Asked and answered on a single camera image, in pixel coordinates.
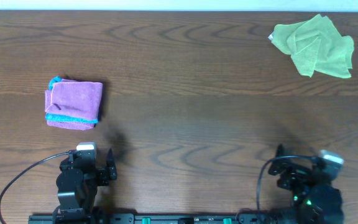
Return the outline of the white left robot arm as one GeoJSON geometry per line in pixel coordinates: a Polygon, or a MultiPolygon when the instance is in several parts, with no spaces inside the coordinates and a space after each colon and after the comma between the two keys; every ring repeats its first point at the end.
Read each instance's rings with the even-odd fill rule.
{"type": "Polygon", "coordinates": [[[60,163],[61,174],[57,177],[60,206],[52,215],[53,223],[99,223],[103,221],[94,200],[98,187],[108,186],[117,179],[112,149],[106,156],[106,165],[96,167],[96,150],[72,150],[60,163]]]}

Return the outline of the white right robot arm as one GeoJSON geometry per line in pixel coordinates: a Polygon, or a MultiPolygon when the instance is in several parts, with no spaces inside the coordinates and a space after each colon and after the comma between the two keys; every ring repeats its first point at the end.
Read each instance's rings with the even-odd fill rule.
{"type": "Polygon", "coordinates": [[[277,187],[292,193],[290,208],[271,211],[264,223],[342,224],[341,191],[332,185],[344,159],[325,149],[318,156],[307,157],[311,167],[293,162],[300,156],[290,155],[283,144],[278,145],[274,161],[268,169],[278,175],[277,187]]]}

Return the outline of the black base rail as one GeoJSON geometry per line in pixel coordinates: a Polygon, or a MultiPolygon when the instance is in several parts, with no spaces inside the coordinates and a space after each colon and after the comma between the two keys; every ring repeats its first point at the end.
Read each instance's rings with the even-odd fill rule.
{"type": "Polygon", "coordinates": [[[276,217],[262,215],[257,218],[251,213],[239,215],[134,215],[132,213],[95,214],[85,217],[65,218],[63,215],[31,215],[28,224],[278,224],[276,217]]]}

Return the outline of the folded purple cloth under blue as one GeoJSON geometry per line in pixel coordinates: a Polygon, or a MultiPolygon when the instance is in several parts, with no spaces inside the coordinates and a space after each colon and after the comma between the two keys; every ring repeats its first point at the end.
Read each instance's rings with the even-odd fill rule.
{"type": "Polygon", "coordinates": [[[59,122],[59,121],[47,121],[49,126],[63,128],[63,129],[72,129],[85,131],[88,129],[93,129],[95,124],[93,123],[79,123],[79,122],[59,122]]]}

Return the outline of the green microfiber cloth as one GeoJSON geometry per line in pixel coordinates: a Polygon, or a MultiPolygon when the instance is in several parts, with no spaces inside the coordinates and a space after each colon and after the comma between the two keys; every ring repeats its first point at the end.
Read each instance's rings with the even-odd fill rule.
{"type": "Polygon", "coordinates": [[[342,36],[327,16],[296,24],[277,24],[268,39],[292,59],[298,73],[312,77],[320,72],[336,78],[350,78],[354,40],[342,36]]]}

